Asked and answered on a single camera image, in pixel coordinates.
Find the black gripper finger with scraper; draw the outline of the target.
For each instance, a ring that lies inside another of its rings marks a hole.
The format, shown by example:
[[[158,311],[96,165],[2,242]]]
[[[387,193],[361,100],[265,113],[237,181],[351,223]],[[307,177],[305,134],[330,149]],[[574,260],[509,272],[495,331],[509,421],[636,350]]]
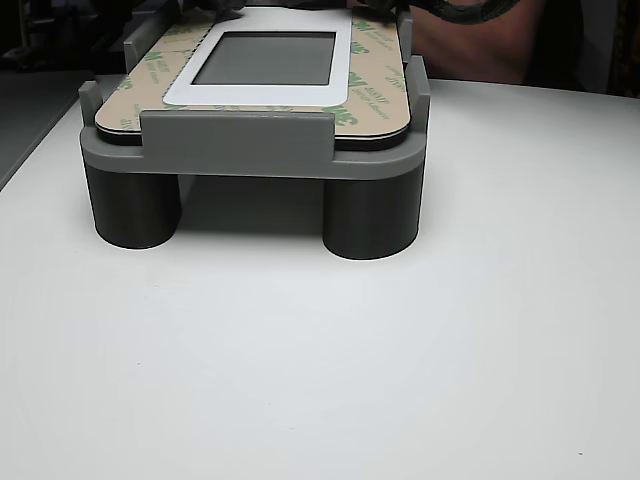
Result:
[[[196,0],[194,5],[216,21],[238,17],[245,7],[244,0]]]

